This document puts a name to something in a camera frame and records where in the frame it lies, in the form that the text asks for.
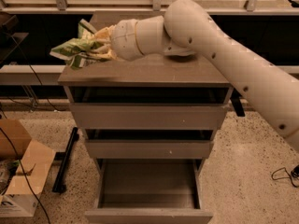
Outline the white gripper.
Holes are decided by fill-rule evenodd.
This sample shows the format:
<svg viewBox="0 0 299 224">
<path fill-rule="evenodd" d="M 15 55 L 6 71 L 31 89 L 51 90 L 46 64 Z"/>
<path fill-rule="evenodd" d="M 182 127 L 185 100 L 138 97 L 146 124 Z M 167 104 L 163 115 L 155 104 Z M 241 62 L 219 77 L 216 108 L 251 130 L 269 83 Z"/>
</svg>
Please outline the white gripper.
<svg viewBox="0 0 299 224">
<path fill-rule="evenodd" d="M 96 60 L 116 60 L 117 57 L 126 61 L 133 61 L 143 56 L 136 43 L 135 26 L 137 20 L 122 20 L 109 27 L 102 28 L 94 34 L 94 38 L 100 42 L 109 42 L 111 40 L 112 49 L 92 50 L 89 56 Z"/>
</svg>

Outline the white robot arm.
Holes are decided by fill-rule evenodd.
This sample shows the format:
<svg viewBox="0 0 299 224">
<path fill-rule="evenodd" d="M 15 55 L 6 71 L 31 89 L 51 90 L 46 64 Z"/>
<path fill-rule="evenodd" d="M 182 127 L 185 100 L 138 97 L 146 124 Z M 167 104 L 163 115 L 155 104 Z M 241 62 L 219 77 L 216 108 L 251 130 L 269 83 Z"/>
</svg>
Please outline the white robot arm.
<svg viewBox="0 0 299 224">
<path fill-rule="evenodd" d="M 192 0 L 177 0 L 163 16 L 122 20 L 92 36 L 109 59 L 150 54 L 208 59 L 253 108 L 299 151 L 299 80 L 233 40 Z"/>
</svg>

